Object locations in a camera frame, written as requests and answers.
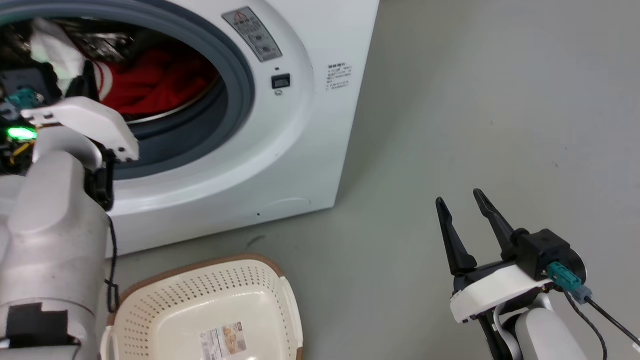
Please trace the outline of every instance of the glowing green led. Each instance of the glowing green led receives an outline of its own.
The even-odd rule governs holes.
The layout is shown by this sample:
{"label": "glowing green led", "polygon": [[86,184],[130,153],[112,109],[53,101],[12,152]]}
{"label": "glowing green led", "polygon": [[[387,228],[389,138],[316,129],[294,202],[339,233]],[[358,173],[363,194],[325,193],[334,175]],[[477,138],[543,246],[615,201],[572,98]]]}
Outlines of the glowing green led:
{"label": "glowing green led", "polygon": [[38,136],[38,133],[36,133],[35,130],[28,127],[10,127],[6,131],[6,134],[10,138],[19,141],[33,140]]}

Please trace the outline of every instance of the white plastic basket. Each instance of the white plastic basket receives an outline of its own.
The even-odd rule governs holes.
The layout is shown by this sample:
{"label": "white plastic basket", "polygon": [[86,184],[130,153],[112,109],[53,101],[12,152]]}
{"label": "white plastic basket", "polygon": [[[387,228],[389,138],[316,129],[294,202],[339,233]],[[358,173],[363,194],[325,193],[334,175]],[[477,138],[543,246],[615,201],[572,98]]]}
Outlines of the white plastic basket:
{"label": "white plastic basket", "polygon": [[108,325],[103,360],[302,359],[291,286],[258,255],[207,261],[138,283],[122,295]]}

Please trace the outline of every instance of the washing machine door opening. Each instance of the washing machine door opening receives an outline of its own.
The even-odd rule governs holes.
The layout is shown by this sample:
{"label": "washing machine door opening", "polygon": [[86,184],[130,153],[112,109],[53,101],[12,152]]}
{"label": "washing machine door opening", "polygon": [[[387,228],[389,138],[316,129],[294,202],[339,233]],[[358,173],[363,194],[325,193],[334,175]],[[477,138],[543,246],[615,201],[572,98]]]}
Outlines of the washing machine door opening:
{"label": "washing machine door opening", "polygon": [[0,1],[0,66],[37,60],[51,39],[30,40],[51,26],[93,63],[99,100],[125,117],[140,142],[140,161],[119,164],[116,180],[196,161],[229,140],[250,113],[253,76],[241,51],[216,26],[175,4]]}

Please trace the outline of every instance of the washing machine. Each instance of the washing machine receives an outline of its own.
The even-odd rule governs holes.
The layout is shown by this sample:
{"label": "washing machine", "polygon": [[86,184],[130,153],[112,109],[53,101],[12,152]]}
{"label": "washing machine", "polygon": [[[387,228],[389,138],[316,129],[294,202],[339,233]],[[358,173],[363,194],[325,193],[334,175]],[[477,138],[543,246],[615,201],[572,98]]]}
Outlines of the washing machine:
{"label": "washing machine", "polygon": [[[131,123],[141,161],[117,168],[110,212],[126,254],[331,208],[377,9],[378,0],[0,0],[0,26],[135,24],[220,73],[188,107]],[[0,179],[2,214],[22,180]]]}

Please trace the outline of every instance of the gray floor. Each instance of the gray floor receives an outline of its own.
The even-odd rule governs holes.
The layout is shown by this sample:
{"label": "gray floor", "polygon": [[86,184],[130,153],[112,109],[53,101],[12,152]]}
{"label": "gray floor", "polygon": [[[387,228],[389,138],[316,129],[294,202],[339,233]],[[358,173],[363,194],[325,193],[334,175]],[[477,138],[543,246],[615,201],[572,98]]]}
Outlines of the gray floor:
{"label": "gray floor", "polygon": [[[613,2],[383,1],[335,209],[126,256],[118,282],[257,252],[288,274],[305,359],[489,359],[480,326],[449,312],[434,208],[443,196],[478,262],[497,260],[480,187],[515,227],[569,240],[596,298],[640,331],[640,6]],[[601,358],[593,333],[553,302]],[[637,356],[586,312],[611,358]]]}

